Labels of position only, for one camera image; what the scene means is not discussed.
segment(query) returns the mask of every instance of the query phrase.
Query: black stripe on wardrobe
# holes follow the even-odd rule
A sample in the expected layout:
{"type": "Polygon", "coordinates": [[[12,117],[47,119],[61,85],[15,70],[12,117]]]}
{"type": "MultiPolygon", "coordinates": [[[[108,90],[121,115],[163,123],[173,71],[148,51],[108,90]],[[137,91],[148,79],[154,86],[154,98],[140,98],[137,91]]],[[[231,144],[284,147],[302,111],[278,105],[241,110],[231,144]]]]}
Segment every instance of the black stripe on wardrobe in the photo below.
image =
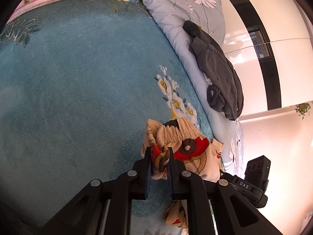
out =
{"type": "Polygon", "coordinates": [[[267,109],[281,108],[281,85],[277,65],[266,29],[250,0],[230,0],[247,28],[259,59],[267,109]]]}

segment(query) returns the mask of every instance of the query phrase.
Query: hanging potted plant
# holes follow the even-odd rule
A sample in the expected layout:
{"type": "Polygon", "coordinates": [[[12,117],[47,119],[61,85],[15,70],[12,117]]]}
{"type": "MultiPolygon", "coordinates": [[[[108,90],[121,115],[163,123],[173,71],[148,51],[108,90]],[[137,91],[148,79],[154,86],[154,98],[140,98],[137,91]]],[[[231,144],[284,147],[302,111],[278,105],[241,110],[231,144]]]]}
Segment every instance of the hanging potted plant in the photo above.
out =
{"type": "Polygon", "coordinates": [[[307,102],[299,104],[296,107],[297,108],[295,109],[295,111],[297,111],[297,113],[300,113],[299,116],[302,116],[302,119],[304,119],[306,113],[310,115],[309,109],[311,108],[311,105],[308,104],[307,102]]]}

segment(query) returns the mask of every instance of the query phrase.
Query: white wall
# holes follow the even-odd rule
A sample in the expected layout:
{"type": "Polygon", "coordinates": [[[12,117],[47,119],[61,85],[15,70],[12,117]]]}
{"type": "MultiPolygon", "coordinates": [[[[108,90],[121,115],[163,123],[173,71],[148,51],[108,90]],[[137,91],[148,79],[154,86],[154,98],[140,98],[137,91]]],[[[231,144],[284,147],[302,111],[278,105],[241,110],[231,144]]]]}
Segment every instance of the white wall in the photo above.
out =
{"type": "Polygon", "coordinates": [[[241,123],[245,165],[261,155],[271,160],[269,199],[260,212],[284,235],[299,235],[313,210],[313,114],[302,120],[288,112],[241,123]]]}

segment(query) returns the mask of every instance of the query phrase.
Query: bed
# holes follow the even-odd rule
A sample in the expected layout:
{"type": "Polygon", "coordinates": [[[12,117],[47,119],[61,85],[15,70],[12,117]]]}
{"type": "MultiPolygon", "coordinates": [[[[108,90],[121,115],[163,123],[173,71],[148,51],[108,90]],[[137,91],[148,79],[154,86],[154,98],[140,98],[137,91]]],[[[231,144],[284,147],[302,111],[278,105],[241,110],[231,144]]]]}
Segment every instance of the bed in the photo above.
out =
{"type": "MultiPolygon", "coordinates": [[[[180,116],[196,117],[210,141],[225,145],[226,171],[243,175],[239,121],[205,105],[144,4],[58,1],[19,15],[1,33],[0,196],[24,222],[42,226],[89,181],[115,179],[141,158],[147,119],[179,116],[158,76],[170,76],[195,111],[180,116]]],[[[152,181],[149,199],[133,202],[131,233],[180,234],[164,224],[169,204],[166,181],[152,181]]]]}

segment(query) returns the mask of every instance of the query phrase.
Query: silver screw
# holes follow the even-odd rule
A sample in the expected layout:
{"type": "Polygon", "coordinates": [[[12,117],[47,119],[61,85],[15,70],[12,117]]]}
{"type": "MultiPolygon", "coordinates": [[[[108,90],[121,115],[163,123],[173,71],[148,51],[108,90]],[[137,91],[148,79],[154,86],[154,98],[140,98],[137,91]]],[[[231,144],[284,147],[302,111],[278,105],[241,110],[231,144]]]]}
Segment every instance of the silver screw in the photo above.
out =
{"type": "Polygon", "coordinates": [[[100,184],[100,180],[94,179],[90,182],[91,186],[98,186],[100,184]]]}
{"type": "Polygon", "coordinates": [[[190,177],[190,176],[191,176],[191,172],[190,172],[189,170],[184,170],[184,171],[182,172],[182,175],[183,175],[184,177],[190,177]]]}
{"type": "Polygon", "coordinates": [[[132,169],[127,172],[127,175],[129,175],[130,177],[135,177],[137,175],[137,171],[132,169]]]}
{"type": "Polygon", "coordinates": [[[220,180],[219,180],[219,184],[220,184],[221,186],[227,186],[227,185],[228,185],[228,181],[225,180],[225,179],[220,179],[220,180]]]}

